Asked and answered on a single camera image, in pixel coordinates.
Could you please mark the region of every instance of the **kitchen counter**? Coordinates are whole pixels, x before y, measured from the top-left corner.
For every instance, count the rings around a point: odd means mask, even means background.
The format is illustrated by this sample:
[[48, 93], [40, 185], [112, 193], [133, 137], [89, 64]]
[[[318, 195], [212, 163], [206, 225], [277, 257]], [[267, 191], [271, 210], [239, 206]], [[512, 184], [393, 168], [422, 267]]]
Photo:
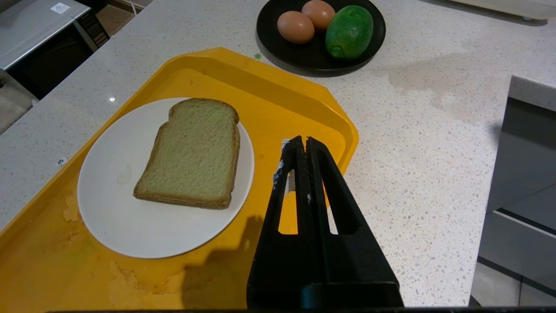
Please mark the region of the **kitchen counter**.
[[[373, 2], [386, 20], [374, 59], [308, 79], [359, 130], [345, 178], [405, 304], [467, 305], [510, 81], [556, 86], [556, 22], [441, 0]], [[217, 46], [261, 53], [264, 3], [149, 5], [0, 136], [0, 227], [169, 58]]]

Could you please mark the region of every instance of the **avocado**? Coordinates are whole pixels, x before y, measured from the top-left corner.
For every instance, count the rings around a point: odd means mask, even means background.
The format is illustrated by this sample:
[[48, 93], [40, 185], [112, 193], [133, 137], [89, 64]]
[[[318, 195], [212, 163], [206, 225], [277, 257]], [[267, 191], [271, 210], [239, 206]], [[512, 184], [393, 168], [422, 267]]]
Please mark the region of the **avocado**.
[[373, 17], [360, 6], [339, 10], [326, 30], [326, 50], [340, 60], [353, 60], [368, 47], [373, 36]]

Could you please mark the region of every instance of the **label sticker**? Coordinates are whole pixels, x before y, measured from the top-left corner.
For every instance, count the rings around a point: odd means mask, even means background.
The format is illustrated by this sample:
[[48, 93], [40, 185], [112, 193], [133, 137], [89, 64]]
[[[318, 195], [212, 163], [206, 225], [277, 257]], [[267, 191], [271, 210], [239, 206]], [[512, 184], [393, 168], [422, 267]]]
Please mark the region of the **label sticker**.
[[70, 7], [63, 4], [62, 2], [58, 2], [57, 5], [53, 6], [52, 8], [50, 8], [52, 11], [58, 13], [58, 14], [62, 14], [64, 13], [67, 9], [69, 9]]

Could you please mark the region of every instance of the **microwave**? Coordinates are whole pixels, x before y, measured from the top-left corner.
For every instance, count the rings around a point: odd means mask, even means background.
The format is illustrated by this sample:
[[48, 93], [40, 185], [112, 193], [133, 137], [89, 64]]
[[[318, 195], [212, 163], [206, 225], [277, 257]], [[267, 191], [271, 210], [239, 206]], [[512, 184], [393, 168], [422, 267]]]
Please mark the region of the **microwave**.
[[3, 79], [39, 100], [109, 39], [89, 7], [69, 0], [22, 0], [0, 13], [0, 28]]

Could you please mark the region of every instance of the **egg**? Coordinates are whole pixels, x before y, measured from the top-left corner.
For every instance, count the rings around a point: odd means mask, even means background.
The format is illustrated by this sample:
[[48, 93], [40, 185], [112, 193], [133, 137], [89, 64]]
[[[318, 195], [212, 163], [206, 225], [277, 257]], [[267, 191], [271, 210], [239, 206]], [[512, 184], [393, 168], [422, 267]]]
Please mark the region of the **egg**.
[[313, 38], [315, 27], [305, 14], [288, 11], [278, 18], [278, 32], [285, 40], [303, 45]]
[[336, 11], [328, 3], [322, 0], [311, 0], [303, 6], [301, 13], [307, 15], [315, 29], [325, 31], [336, 14]]

